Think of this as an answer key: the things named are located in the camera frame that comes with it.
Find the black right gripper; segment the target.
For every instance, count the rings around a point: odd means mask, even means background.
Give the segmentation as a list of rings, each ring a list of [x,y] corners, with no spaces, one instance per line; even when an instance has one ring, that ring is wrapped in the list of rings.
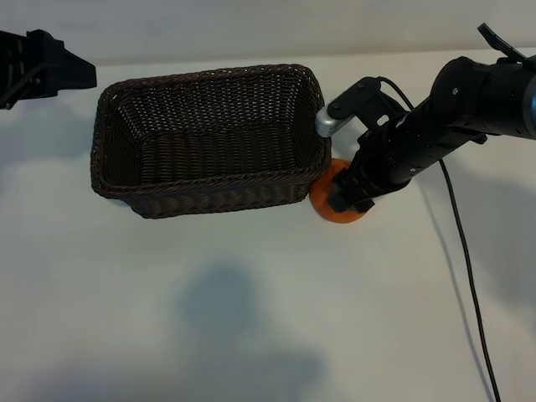
[[[419,172],[419,123],[414,115],[395,115],[382,126],[378,118],[362,117],[367,131],[358,139],[360,148],[348,170],[332,179],[330,206],[336,213],[367,213],[374,198],[405,187]]]

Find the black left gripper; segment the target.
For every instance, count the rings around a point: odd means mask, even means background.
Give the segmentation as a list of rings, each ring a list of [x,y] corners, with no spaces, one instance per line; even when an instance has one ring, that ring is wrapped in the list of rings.
[[[47,44],[53,37],[37,29],[25,36],[1,32],[1,109],[11,110],[21,100],[50,96],[45,76],[50,64],[46,62]],[[90,62],[72,54],[64,41],[56,40],[59,46],[56,75],[59,77],[56,90],[88,90],[96,87],[96,70]]]

